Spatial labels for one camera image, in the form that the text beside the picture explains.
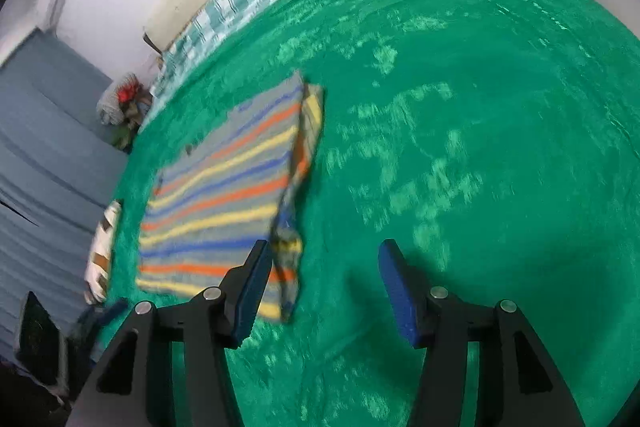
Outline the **patchwork beige brown pillow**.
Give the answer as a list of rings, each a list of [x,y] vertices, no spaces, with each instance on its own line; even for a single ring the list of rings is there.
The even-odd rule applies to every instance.
[[[112,248],[122,201],[114,199],[96,226],[85,269],[85,300],[89,306],[105,303],[112,265]]]

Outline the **blue grey curtain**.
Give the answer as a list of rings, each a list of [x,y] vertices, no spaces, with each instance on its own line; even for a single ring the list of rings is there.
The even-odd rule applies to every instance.
[[[109,84],[99,69],[41,31],[1,67],[2,358],[14,358],[29,291],[60,329],[85,309],[94,230],[127,162],[96,116]]]

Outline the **pile of clothes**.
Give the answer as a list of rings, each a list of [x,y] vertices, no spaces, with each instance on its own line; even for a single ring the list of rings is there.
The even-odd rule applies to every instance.
[[[100,96],[96,117],[103,126],[115,129],[112,144],[130,154],[134,139],[153,104],[150,90],[133,72],[115,81]]]

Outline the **striped knit sweater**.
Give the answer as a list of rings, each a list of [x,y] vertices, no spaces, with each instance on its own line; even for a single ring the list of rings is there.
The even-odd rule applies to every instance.
[[[296,194],[322,124],[322,88],[293,72],[232,108],[200,144],[160,169],[140,225],[137,286],[193,297],[265,239],[273,267],[258,312],[288,321],[303,252]]]

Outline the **green floral bedspread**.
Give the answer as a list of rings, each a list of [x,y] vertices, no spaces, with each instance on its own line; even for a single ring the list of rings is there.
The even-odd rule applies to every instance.
[[[157,170],[294,70],[326,89],[296,223],[300,294],[229,355],[250,426],[401,426],[423,355],[378,245],[461,298],[524,311],[582,417],[639,379],[639,41],[592,0],[280,0],[134,144],[111,294],[137,288]]]

